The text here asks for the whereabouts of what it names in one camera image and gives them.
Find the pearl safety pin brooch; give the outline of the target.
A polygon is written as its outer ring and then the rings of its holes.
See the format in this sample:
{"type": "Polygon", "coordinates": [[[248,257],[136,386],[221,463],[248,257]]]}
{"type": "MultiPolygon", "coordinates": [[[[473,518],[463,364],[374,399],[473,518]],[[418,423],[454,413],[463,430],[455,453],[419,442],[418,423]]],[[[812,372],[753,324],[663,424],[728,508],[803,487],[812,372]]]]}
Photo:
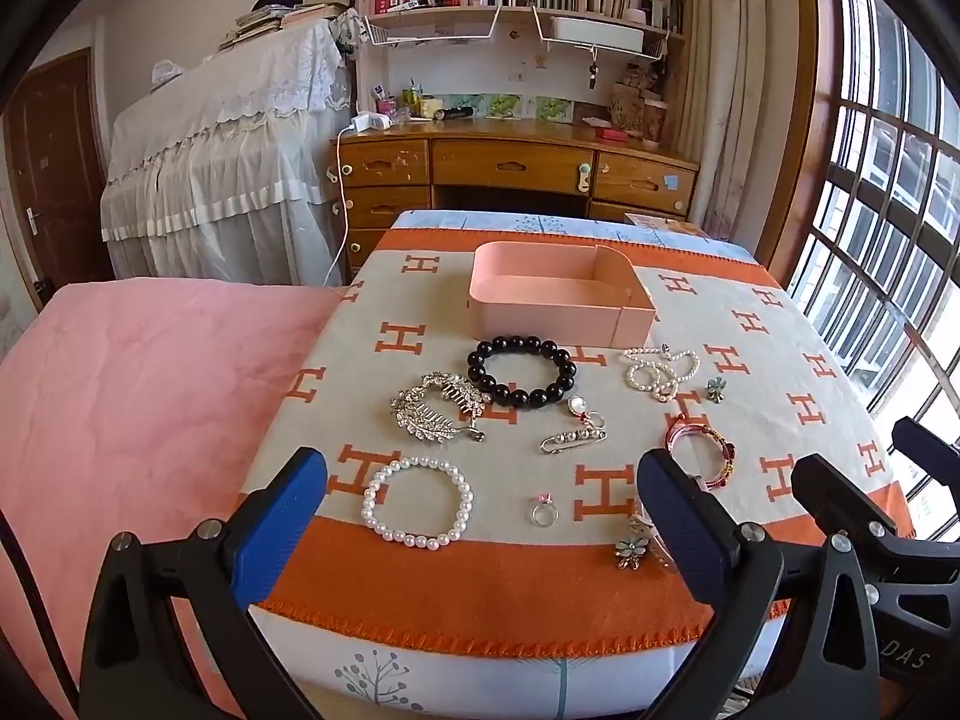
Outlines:
{"type": "Polygon", "coordinates": [[[605,419],[597,413],[587,411],[578,416],[578,426],[561,433],[551,434],[540,442],[540,452],[545,455],[558,455],[568,450],[582,449],[592,444],[601,444],[608,438],[605,419]]]}

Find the white lace covered piano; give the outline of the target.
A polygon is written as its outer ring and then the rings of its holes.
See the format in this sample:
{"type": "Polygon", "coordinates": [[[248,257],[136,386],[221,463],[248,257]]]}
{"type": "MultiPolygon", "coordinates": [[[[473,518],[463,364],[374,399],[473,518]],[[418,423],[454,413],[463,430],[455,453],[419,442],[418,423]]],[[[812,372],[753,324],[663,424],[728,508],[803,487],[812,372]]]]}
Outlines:
{"type": "Polygon", "coordinates": [[[101,195],[116,277],[342,284],[335,138],[352,114],[325,21],[231,47],[122,110],[101,195]]]}

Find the pink bed cover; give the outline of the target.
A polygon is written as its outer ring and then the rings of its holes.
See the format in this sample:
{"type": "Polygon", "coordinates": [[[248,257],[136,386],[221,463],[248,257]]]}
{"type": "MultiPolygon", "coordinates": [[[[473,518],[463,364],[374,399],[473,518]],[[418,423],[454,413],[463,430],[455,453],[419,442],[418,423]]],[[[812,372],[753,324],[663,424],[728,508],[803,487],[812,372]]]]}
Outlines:
{"type": "Polygon", "coordinates": [[[110,539],[228,517],[338,289],[71,284],[2,362],[2,511],[71,671],[110,539]]]}

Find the silver rhinestone leaf hair comb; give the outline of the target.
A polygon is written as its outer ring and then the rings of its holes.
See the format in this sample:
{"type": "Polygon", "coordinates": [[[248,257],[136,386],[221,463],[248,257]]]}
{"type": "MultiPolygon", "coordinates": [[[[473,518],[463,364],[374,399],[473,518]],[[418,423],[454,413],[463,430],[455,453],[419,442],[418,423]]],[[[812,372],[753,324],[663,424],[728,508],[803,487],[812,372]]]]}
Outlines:
{"type": "Polygon", "coordinates": [[[391,415],[404,433],[420,442],[483,442],[485,433],[478,420],[487,405],[487,395],[470,379],[452,372],[430,372],[395,395],[391,415]]]}

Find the orange H pattern blanket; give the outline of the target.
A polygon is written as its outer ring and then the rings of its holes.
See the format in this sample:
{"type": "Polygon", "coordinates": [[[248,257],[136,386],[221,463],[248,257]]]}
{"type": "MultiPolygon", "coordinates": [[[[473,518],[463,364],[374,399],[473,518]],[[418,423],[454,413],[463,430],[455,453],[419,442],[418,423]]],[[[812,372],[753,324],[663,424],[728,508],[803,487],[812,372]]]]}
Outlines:
{"type": "Polygon", "coordinates": [[[427,453],[398,429],[391,400],[433,371],[459,372],[470,328],[473,254],[483,231],[394,229],[332,314],[263,439],[247,477],[260,488],[299,447],[327,461],[327,493],[285,572],[259,606],[263,621],[402,649],[485,658],[622,655],[697,637],[708,610],[656,564],[620,569],[615,546],[635,507],[635,468],[674,419],[711,426],[736,447],[719,500],[794,543],[820,532],[794,500],[793,470],[823,455],[895,522],[913,524],[885,442],[822,338],[761,266],[631,244],[626,256],[656,306],[652,339],[697,353],[703,377],[670,401],[628,387],[622,356],[578,346],[576,388],[607,422],[601,444],[545,454],[567,431],[563,405],[491,405],[480,440],[438,449],[472,486],[459,543],[439,551],[387,543],[359,516],[384,466],[427,453]]]}

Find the flower brooch bottom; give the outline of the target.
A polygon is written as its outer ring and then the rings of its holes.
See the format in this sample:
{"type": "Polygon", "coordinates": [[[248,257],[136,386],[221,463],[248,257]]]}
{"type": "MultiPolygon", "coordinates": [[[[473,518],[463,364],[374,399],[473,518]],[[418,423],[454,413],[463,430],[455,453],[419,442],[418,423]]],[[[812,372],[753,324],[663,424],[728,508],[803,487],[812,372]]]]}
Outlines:
{"type": "Polygon", "coordinates": [[[620,539],[615,544],[615,562],[620,571],[637,571],[643,564],[649,548],[649,536],[644,533],[620,539]]]}

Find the pink jewelry tray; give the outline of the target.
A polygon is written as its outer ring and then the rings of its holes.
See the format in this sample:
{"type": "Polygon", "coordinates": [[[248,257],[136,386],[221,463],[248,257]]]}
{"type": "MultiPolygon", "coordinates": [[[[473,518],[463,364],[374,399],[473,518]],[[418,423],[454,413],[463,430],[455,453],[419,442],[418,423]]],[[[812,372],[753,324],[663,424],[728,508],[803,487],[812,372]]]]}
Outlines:
{"type": "Polygon", "coordinates": [[[467,316],[479,340],[625,349],[647,342],[656,307],[633,263],[612,247],[498,241],[473,254],[467,316]]]}

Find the wooden desk with drawers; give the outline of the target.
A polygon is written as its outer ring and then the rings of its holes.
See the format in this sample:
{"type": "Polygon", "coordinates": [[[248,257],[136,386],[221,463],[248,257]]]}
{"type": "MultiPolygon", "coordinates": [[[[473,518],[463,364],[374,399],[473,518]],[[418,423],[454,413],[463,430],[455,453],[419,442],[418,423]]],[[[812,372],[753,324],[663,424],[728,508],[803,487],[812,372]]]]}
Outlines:
{"type": "Polygon", "coordinates": [[[370,128],[342,140],[347,273],[410,210],[469,210],[623,223],[630,213],[685,220],[698,166],[635,138],[537,121],[370,128]]]}

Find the wooden bookshelf with books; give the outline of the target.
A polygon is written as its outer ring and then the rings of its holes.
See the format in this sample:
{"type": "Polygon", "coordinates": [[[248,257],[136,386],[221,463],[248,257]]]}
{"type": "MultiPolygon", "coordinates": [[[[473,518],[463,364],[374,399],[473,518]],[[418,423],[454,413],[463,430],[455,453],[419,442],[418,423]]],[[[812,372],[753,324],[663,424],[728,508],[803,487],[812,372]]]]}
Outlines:
{"type": "Polygon", "coordinates": [[[686,0],[353,0],[356,100],[432,119],[579,124],[675,88],[686,0]]]}

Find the window with dark grille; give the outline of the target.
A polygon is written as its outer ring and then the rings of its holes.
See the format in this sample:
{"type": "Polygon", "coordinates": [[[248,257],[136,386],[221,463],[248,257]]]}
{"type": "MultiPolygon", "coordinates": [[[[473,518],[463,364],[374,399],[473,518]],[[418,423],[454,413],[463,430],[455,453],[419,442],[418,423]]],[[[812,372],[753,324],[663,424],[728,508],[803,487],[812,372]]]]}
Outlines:
{"type": "Polygon", "coordinates": [[[872,424],[864,470],[896,484],[919,538],[953,543],[950,489],[892,431],[958,442],[957,99],[885,0],[818,6],[827,154],[788,293],[872,424]]]}

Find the small green flower brooch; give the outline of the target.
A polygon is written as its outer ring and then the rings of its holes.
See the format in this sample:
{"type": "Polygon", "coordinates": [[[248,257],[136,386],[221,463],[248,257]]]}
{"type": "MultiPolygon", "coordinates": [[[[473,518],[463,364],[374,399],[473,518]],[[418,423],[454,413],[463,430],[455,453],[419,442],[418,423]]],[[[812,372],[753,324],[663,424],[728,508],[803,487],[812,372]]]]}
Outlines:
{"type": "Polygon", "coordinates": [[[706,399],[711,403],[721,403],[726,397],[727,382],[722,377],[713,377],[706,384],[706,399]]]}

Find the beige curtain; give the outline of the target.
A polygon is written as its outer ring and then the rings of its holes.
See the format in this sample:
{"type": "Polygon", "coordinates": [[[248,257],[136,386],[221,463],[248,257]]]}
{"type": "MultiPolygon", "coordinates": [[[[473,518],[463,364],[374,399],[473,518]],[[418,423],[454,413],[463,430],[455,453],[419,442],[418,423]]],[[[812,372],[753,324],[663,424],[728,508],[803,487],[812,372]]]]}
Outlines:
{"type": "Polygon", "coordinates": [[[688,219],[755,252],[796,91],[797,0],[686,0],[677,149],[700,165],[688,219]]]}

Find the brown wooden door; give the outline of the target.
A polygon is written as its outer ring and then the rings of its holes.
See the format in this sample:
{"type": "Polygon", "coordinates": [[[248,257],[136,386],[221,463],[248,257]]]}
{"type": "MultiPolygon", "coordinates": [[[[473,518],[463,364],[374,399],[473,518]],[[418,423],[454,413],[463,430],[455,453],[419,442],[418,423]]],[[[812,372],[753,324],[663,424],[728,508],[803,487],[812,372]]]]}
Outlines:
{"type": "Polygon", "coordinates": [[[104,169],[94,133],[93,54],[28,71],[3,112],[11,193],[39,296],[114,278],[101,239],[104,169]]]}

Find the orange cover book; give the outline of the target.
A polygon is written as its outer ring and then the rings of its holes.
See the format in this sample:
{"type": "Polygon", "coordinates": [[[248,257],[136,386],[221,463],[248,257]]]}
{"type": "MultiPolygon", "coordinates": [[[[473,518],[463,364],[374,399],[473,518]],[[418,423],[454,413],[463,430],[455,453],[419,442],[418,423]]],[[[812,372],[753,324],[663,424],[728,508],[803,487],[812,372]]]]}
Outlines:
{"type": "Polygon", "coordinates": [[[644,227],[644,229],[656,229],[656,231],[677,232],[685,236],[697,236],[697,238],[706,238],[706,232],[696,224],[685,220],[675,220],[669,216],[645,215],[644,213],[626,213],[625,218],[635,226],[644,227]]]}

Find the round pearl earring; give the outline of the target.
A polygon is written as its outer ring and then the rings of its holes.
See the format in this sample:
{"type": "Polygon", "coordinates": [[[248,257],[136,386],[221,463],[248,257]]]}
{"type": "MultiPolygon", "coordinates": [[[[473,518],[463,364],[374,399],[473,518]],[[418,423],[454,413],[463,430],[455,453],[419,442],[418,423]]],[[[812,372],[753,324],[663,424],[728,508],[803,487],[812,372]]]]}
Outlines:
{"type": "Polygon", "coordinates": [[[587,413],[587,403],[583,397],[574,395],[568,400],[568,410],[574,416],[583,416],[587,413]]]}

